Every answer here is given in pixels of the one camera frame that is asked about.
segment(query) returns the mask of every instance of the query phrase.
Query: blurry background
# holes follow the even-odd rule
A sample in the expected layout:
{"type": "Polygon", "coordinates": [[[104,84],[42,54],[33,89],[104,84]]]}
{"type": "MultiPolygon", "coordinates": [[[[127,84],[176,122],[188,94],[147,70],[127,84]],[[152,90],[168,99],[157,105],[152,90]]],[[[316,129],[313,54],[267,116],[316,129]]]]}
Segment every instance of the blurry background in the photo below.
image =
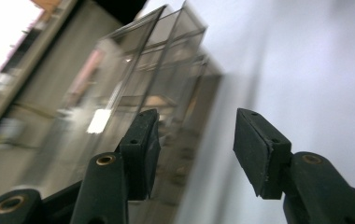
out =
{"type": "MultiPolygon", "coordinates": [[[[182,3],[150,0],[142,14],[182,3]]],[[[208,25],[203,49],[224,76],[175,222],[286,223],[282,201],[256,198],[234,156],[238,107],[261,113],[293,152],[329,159],[355,188],[355,2],[189,4],[208,25]]]]}

